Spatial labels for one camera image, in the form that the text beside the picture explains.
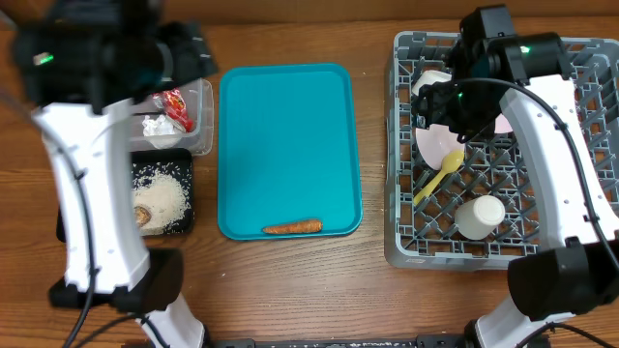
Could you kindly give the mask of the white round plate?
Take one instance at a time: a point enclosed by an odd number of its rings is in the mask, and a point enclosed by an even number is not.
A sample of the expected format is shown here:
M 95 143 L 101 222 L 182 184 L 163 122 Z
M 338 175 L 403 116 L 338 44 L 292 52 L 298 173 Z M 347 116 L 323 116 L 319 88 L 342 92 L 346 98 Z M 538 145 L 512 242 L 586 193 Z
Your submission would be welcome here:
M 512 131 L 513 129 L 508 119 L 503 114 L 499 114 L 494 121 L 494 133 L 504 134 L 504 133 L 510 133 Z

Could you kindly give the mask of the red wrapper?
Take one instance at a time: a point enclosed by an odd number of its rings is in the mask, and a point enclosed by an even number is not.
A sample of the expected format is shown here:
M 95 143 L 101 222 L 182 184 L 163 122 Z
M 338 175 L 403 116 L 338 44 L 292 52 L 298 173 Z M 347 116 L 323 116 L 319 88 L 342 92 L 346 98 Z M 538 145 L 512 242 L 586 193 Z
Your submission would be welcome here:
M 152 99 L 156 107 L 163 110 L 177 129 L 182 132 L 193 130 L 194 122 L 189 116 L 187 105 L 178 88 L 155 93 Z

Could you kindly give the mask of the pink white bowl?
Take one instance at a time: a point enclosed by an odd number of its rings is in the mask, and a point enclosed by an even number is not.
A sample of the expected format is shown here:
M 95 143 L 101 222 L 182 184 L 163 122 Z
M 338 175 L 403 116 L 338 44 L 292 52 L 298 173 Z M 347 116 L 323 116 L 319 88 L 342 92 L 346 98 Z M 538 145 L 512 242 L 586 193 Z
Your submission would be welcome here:
M 457 141 L 457 134 L 447 126 L 433 124 L 427 130 L 416 129 L 415 136 L 423 160 L 434 170 L 441 168 L 442 160 L 452 151 L 465 149 L 465 145 Z

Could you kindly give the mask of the cream white bowl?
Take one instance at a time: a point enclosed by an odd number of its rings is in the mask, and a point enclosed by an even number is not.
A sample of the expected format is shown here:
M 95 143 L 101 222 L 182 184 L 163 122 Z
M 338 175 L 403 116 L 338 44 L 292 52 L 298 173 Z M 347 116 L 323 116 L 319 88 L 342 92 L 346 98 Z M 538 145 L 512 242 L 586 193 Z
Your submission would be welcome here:
M 411 92 L 415 97 L 420 95 L 420 89 L 424 85 L 432 85 L 435 82 L 447 82 L 452 79 L 452 76 L 447 72 L 429 70 L 423 72 L 418 80 L 413 84 Z

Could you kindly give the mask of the yellow plastic spoon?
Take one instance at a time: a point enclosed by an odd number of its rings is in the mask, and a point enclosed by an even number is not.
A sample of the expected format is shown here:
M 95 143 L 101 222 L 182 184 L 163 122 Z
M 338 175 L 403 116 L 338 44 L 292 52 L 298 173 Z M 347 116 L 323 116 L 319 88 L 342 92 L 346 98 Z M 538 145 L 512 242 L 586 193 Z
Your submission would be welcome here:
M 438 173 L 414 196 L 413 204 L 419 205 L 425 198 L 431 196 L 441 181 L 449 174 L 458 171 L 464 162 L 465 153 L 463 150 L 454 150 L 446 155 L 441 162 Z

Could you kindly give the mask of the white tissue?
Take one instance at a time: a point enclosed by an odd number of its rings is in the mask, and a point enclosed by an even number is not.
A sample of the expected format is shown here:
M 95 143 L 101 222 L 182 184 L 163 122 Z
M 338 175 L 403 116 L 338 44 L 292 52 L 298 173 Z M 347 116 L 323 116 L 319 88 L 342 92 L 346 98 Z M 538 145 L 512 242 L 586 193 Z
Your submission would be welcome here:
M 160 114 L 156 119 L 145 116 L 141 124 L 144 136 L 172 135 L 177 132 L 172 121 L 163 114 Z

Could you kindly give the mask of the white plastic cup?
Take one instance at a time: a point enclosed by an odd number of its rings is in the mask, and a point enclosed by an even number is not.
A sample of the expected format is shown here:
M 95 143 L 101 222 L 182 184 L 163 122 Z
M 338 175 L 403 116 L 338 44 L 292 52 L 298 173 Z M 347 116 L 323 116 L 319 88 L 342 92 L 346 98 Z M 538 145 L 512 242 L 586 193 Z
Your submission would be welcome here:
M 469 240 L 486 238 L 505 218 L 504 204 L 496 197 L 483 195 L 470 200 L 455 212 L 458 232 Z

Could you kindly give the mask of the white rice pile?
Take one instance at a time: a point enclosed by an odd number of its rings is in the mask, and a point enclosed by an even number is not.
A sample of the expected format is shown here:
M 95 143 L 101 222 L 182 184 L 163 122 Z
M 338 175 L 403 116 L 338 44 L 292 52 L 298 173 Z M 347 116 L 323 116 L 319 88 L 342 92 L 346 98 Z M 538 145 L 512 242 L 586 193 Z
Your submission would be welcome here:
M 150 184 L 133 189 L 133 208 L 135 206 L 146 207 L 152 215 L 147 224 L 138 227 L 142 236 L 156 236 L 156 232 L 179 218 L 187 208 L 179 182 L 163 174 L 155 174 Z

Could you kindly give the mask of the brown food scraps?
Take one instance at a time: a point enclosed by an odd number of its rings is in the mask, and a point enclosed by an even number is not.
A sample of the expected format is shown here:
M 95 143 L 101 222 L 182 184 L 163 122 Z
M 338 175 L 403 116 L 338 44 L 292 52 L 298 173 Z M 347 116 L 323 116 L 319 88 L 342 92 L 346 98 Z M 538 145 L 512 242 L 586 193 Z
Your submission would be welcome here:
M 152 218 L 150 211 L 146 207 L 135 206 L 133 211 L 134 211 L 135 221 L 138 227 L 144 226 Z

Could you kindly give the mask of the orange carrot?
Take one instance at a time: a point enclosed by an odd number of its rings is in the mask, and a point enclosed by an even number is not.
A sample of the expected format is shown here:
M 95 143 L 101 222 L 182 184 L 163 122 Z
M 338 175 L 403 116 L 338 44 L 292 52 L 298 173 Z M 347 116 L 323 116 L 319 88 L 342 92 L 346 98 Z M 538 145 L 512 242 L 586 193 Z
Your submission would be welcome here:
M 266 226 L 262 231 L 269 235 L 291 235 L 318 233 L 323 228 L 323 222 L 319 219 L 306 219 L 286 224 Z

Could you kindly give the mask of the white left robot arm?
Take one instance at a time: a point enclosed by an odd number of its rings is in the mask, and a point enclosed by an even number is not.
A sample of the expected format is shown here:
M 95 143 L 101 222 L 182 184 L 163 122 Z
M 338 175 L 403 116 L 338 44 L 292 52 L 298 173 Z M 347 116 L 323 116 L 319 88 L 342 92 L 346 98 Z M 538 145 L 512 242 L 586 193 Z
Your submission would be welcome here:
M 147 247 L 133 212 L 133 106 L 215 70 L 200 30 L 161 15 L 159 1 L 58 1 L 19 26 L 11 53 L 65 233 L 67 267 L 49 302 L 81 314 L 110 305 L 158 347 L 205 347 L 181 293 L 182 253 Z

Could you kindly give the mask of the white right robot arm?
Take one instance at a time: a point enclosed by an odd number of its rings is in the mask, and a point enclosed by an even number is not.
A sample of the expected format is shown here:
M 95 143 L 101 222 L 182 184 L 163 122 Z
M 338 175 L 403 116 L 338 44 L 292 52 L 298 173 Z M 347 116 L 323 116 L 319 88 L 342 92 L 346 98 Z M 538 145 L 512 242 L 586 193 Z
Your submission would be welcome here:
M 508 298 L 471 321 L 466 347 L 523 347 L 618 296 L 618 218 L 602 190 L 575 109 L 572 65 L 553 32 L 520 36 L 503 5 L 459 25 L 447 82 L 411 104 L 426 125 L 467 142 L 509 121 L 539 215 L 541 250 L 508 267 Z

